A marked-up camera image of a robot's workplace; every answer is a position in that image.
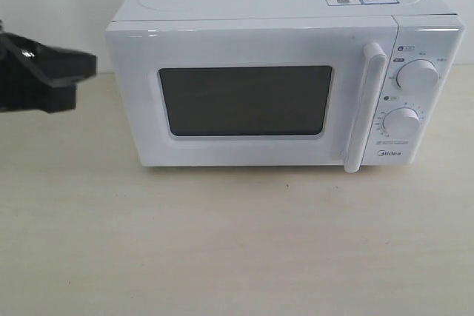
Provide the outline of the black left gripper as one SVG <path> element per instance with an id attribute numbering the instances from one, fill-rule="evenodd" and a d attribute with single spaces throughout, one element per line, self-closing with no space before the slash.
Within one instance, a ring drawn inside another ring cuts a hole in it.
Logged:
<path id="1" fill-rule="evenodd" d="M 58 113 L 76 109 L 77 85 L 45 91 L 43 83 L 32 71 L 34 64 L 54 84 L 78 83 L 97 73 L 95 55 L 36 44 L 6 32 L 1 21 L 1 112 Z"/>

